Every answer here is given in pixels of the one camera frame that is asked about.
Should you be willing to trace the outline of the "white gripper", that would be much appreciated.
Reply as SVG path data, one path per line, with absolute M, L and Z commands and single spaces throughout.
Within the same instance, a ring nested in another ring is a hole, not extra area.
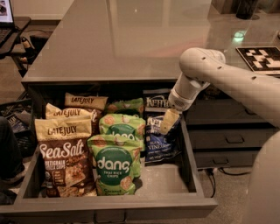
M 208 86 L 208 82 L 189 78 L 182 73 L 169 94 L 168 101 L 172 108 L 168 108 L 164 113 L 159 132 L 166 135 L 180 118 L 179 111 L 187 111 L 193 105 L 198 94 Z

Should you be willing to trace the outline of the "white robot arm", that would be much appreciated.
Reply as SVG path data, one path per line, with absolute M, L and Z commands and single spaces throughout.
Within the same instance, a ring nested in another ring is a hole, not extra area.
M 181 74 L 168 101 L 180 112 L 213 84 L 218 89 L 280 128 L 280 80 L 226 64 L 222 52 L 189 48 L 179 59 Z M 241 224 L 280 224 L 280 130 L 258 152 L 248 185 Z

